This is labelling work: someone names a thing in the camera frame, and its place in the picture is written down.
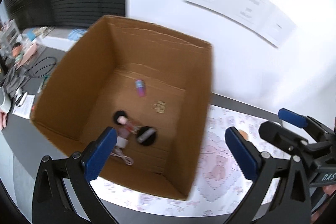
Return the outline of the person right hand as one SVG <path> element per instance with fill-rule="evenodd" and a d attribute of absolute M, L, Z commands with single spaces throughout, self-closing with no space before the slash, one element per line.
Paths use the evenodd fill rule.
<path fill-rule="evenodd" d="M 334 185 L 323 186 L 322 189 L 325 194 L 327 194 L 328 196 L 332 196 L 333 193 L 336 191 L 336 185 L 334 184 Z"/>

